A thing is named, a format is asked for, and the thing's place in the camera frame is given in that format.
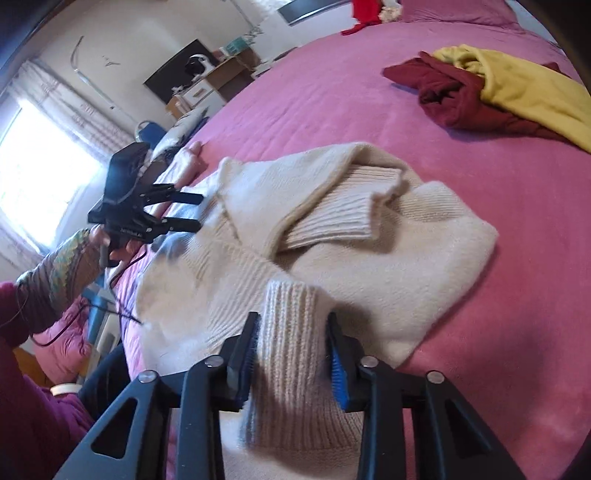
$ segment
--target yellow cloth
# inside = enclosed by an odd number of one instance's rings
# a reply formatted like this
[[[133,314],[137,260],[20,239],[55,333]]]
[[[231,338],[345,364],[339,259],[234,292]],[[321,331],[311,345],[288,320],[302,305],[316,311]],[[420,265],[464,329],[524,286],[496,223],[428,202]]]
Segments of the yellow cloth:
[[[460,45],[433,56],[485,79],[480,99],[568,138],[591,153],[591,96],[583,85],[536,63]]]

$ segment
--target desk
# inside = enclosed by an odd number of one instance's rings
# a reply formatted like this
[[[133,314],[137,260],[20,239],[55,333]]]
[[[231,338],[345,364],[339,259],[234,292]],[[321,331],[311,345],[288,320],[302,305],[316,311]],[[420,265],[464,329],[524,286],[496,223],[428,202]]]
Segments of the desk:
[[[253,82],[250,68],[239,57],[223,61],[188,89],[176,94],[166,110],[179,119],[194,108],[207,107],[209,117]]]

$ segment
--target screw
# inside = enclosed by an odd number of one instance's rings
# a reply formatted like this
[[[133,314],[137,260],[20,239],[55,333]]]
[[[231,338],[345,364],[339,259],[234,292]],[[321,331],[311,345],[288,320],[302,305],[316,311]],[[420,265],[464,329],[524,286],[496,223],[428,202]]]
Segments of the screw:
[[[440,384],[445,381],[445,375],[443,375],[441,372],[438,372],[437,370],[431,370],[427,374],[427,380],[429,380],[431,383]]]
[[[205,359],[205,365],[209,368],[221,367],[223,365],[223,357],[219,355],[212,355]]]
[[[361,366],[365,367],[365,368],[374,368],[378,366],[378,359],[375,358],[374,356],[364,356],[361,359]]]
[[[140,383],[150,383],[158,378],[158,374],[154,370],[144,370],[138,375]]]

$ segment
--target patterned sleeve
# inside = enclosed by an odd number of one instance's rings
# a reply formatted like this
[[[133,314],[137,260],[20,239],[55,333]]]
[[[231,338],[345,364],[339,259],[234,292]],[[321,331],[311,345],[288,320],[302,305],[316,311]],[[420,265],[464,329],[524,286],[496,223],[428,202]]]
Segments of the patterned sleeve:
[[[22,316],[31,333],[41,333],[99,275],[99,250],[81,230],[17,280]]]

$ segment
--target sunlight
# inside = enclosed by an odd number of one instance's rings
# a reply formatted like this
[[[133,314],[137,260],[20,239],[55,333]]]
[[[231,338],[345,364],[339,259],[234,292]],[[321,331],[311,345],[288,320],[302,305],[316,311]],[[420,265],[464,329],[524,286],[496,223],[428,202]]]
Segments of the sunlight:
[[[0,208],[49,246],[68,203],[99,169],[40,111],[24,104],[0,143]]]

